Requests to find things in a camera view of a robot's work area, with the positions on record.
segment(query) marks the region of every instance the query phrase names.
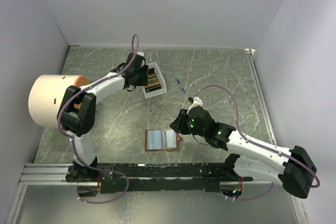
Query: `pen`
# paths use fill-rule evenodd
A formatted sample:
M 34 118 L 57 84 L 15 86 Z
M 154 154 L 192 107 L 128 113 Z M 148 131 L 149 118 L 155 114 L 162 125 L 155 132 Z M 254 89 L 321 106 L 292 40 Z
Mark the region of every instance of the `pen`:
M 178 79 L 177 76 L 175 76 L 175 79 L 176 79 L 177 83 L 179 84 L 180 88 L 182 89 L 183 93 L 185 93 L 185 90 L 184 90 L 184 88 L 182 87 L 182 84 L 180 83 L 180 80 Z

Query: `white wall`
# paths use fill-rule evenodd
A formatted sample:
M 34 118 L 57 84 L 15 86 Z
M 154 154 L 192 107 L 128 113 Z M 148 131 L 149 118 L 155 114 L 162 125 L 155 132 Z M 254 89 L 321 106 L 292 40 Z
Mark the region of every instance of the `white wall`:
M 282 0 L 45 0 L 71 45 L 256 48 Z
M 0 0 L 0 223 L 42 128 L 30 118 L 28 95 L 38 76 L 59 73 L 67 46 L 43 0 Z
M 304 201 L 311 224 L 335 223 L 336 0 L 284 0 L 256 67 L 280 145 L 304 147 L 322 186 Z

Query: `wire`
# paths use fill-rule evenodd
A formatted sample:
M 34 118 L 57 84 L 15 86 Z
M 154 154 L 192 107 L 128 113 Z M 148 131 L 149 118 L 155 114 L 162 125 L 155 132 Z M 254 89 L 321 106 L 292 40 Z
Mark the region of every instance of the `wire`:
M 192 134 L 192 136 L 193 136 L 194 140 L 196 140 L 196 142 L 198 142 L 199 144 L 202 144 L 202 143 L 200 143 L 200 142 L 195 138 L 195 135 L 194 135 L 194 134 Z
M 247 198 L 247 199 L 242 199 L 242 198 L 239 197 L 238 199 L 235 199 L 235 201 L 251 201 L 251 200 L 259 199 L 259 198 L 265 196 L 266 194 L 268 194 L 273 189 L 273 187 L 274 187 L 274 183 L 272 182 L 270 187 L 265 192 L 263 192 L 262 194 L 259 194 L 257 196 Z
M 312 185 L 312 186 L 311 186 L 312 188 L 317 188 L 317 187 L 319 187 L 319 186 L 321 185 L 320 179 L 317 177 L 317 175 L 316 175 L 316 174 L 315 174 L 315 173 L 314 173 L 308 166 L 306 166 L 304 163 L 298 161 L 296 158 L 294 158 L 294 157 L 292 157 L 292 156 L 287 155 L 286 153 L 279 152 L 278 150 L 275 150 L 275 149 L 273 149 L 273 148 L 271 148 L 271 147 L 264 146 L 264 145 L 262 145 L 262 144 L 259 144 L 259 143 L 257 143 L 257 142 L 254 142 L 254 141 L 248 139 L 248 138 L 243 134 L 243 132 L 241 131 L 240 126 L 239 126 L 239 110 L 238 110 L 238 104 L 237 104 L 237 101 L 236 101 L 236 99 L 234 98 L 234 96 L 231 94 L 231 92 L 230 92 L 226 87 L 224 87 L 224 86 L 220 86 L 220 85 L 216 85 L 216 84 L 207 85 L 207 86 L 201 88 L 200 90 L 198 90 L 198 91 L 194 94 L 193 98 L 195 98 L 201 91 L 203 91 L 203 90 L 205 90 L 205 89 L 207 89 L 207 88 L 210 88 L 210 87 L 216 87 L 216 88 L 223 89 L 223 90 L 224 90 L 226 93 L 228 93 L 228 95 L 231 97 L 231 99 L 232 99 L 232 101 L 233 101 L 233 103 L 234 103 L 234 105 L 235 105 L 235 109 L 236 109 L 236 128 L 237 128 L 238 133 L 241 135 L 241 137 L 242 137 L 244 140 L 246 140 L 246 141 L 248 141 L 249 143 L 252 143 L 252 144 L 254 144 L 254 145 L 258 146 L 258 147 L 261 147 L 261 148 L 264 148 L 264 149 L 266 149 L 266 150 L 268 150 L 268 151 L 271 151 L 271 152 L 273 152 L 273 153 L 282 155 L 282 156 L 284 156 L 284 157 L 286 157 L 286 158 L 292 160 L 293 162 L 297 163 L 298 165 L 302 166 L 302 167 L 303 167 L 304 169 L 306 169 L 306 170 L 313 176 L 313 178 L 316 180 L 316 185 Z M 271 191 L 272 188 L 273 188 L 273 182 L 272 182 L 270 188 L 269 188 L 264 194 L 261 194 L 261 195 L 263 196 L 263 195 L 269 193 L 269 192 Z
M 136 47 L 135 47 L 135 50 L 134 50 L 134 39 L 136 38 Z M 63 136 L 66 136 L 66 137 L 69 137 L 70 138 L 70 141 L 71 141 L 71 146 L 72 146 L 72 150 L 75 154 L 75 157 L 77 158 L 77 160 L 85 167 L 89 168 L 89 169 L 93 169 L 93 170 L 97 170 L 99 172 L 112 172 L 112 173 L 116 173 L 116 174 L 119 174 L 121 176 L 123 176 L 125 179 L 126 179 L 126 188 L 125 190 L 117 197 L 113 198 L 113 199 L 110 199 L 110 200 L 106 200 L 106 201 L 89 201 L 89 200 L 84 200 L 82 199 L 80 196 L 79 196 L 79 189 L 77 188 L 77 196 L 78 196 L 78 200 L 84 202 L 84 203 L 89 203 L 89 204 L 105 204 L 105 203 L 109 203 L 109 202 L 112 202 L 112 201 L 115 201 L 119 198 L 121 198 L 122 196 L 124 196 L 129 188 L 129 185 L 130 185 L 130 181 L 128 179 L 128 177 L 126 176 L 126 174 L 122 173 L 122 172 L 119 172 L 117 170 L 111 170 L 111 169 L 103 169 L 103 168 L 97 168 L 97 167 L 93 167 L 93 166 L 90 166 L 88 164 L 86 164 L 78 155 L 78 152 L 77 152 L 77 149 L 76 149 L 76 145 L 75 145 L 75 138 L 72 136 L 72 135 L 69 135 L 67 134 L 66 132 L 63 131 L 62 127 L 61 127 L 61 118 L 62 118 L 62 114 L 64 113 L 64 110 L 70 105 L 70 103 L 76 98 L 78 97 L 80 94 L 96 87 L 97 85 L 99 84 L 102 84 L 103 82 L 105 81 L 108 81 L 110 79 L 113 79 L 115 77 L 118 77 L 118 76 L 121 76 L 128 68 L 129 66 L 134 62 L 135 60 L 135 57 L 137 55 L 137 52 L 138 52 L 138 49 L 139 49 L 139 36 L 137 34 L 134 34 L 133 37 L 132 37 L 132 52 L 134 53 L 133 54 L 133 57 L 131 59 L 131 61 L 127 64 L 126 67 L 124 67 L 118 74 L 115 74 L 114 76 L 111 76 L 111 77 L 105 77 L 105 78 L 102 78 L 101 80 L 95 82 L 93 85 L 91 86 L 88 86 L 82 90 L 80 90 L 78 93 L 76 93 L 75 95 L 73 95 L 65 104 L 64 106 L 61 108 L 61 110 L 59 111 L 59 114 L 58 114 L 58 117 L 57 117 L 57 126 L 58 126 L 58 130 L 59 132 L 63 135 Z
M 100 191 L 101 174 L 98 175 L 97 190 Z
M 239 182 L 238 182 L 239 190 L 241 190 L 242 186 L 243 186 L 243 177 L 239 177 Z

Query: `marble floor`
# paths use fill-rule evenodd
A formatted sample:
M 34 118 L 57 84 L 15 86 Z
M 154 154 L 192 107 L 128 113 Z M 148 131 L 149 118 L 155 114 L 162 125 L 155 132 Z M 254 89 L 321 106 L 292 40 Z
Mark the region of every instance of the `marble floor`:
M 169 129 L 187 97 L 208 84 L 221 84 L 234 94 L 240 111 L 241 129 L 270 142 L 258 100 L 250 63 L 243 50 L 232 49 L 143 49 L 147 62 L 156 61 L 167 85 L 167 94 L 146 100 L 140 88 L 119 91 L 97 106 L 92 129 L 93 148 L 101 163 L 223 162 L 224 150 L 198 144 L 183 136 L 178 152 L 145 152 L 145 130 Z M 125 62 L 130 49 L 71 47 L 62 74 L 82 74 L 90 81 L 105 76 Z M 178 76 L 186 93 L 175 81 Z M 218 88 L 200 93 L 204 108 L 220 122 L 234 125 L 234 105 Z M 71 163 L 69 141 L 56 129 L 45 129 L 35 163 Z

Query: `beige cylinder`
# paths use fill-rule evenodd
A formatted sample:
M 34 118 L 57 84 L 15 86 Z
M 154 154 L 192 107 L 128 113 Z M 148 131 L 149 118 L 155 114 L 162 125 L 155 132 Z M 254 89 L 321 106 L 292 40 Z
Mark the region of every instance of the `beige cylinder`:
M 66 88 L 89 83 L 85 76 L 40 76 L 29 94 L 28 108 L 31 118 L 42 127 L 57 127 L 57 113 Z

